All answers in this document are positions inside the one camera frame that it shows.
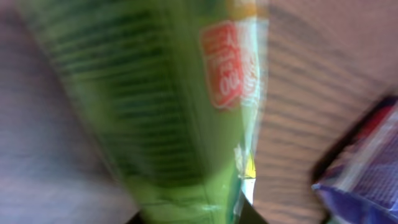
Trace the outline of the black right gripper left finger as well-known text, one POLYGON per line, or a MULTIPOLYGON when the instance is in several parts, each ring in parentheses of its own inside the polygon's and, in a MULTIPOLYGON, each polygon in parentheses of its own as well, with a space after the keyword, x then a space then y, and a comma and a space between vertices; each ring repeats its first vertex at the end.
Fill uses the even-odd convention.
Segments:
POLYGON ((140 212, 137 212, 126 224, 146 224, 140 212))

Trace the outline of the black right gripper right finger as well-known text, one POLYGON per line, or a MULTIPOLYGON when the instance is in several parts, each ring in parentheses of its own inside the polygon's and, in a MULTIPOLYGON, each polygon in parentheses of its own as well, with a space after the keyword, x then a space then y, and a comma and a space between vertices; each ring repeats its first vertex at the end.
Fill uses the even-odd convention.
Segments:
POLYGON ((267 224, 242 192, 238 201, 238 224, 267 224))

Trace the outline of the purple snack packet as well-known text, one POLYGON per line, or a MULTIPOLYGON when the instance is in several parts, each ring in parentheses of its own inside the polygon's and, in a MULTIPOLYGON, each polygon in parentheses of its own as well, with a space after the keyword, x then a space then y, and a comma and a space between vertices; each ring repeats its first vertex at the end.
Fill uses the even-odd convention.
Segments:
POLYGON ((383 96, 314 165, 323 223, 397 224, 397 95, 383 96))

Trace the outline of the green yellow sachet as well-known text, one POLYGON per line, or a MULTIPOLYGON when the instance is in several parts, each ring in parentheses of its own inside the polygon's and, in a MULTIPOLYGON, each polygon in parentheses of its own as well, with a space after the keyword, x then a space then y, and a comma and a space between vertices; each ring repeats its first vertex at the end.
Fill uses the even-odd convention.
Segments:
POLYGON ((265 6, 17 4, 145 223, 238 223, 256 178, 265 6))

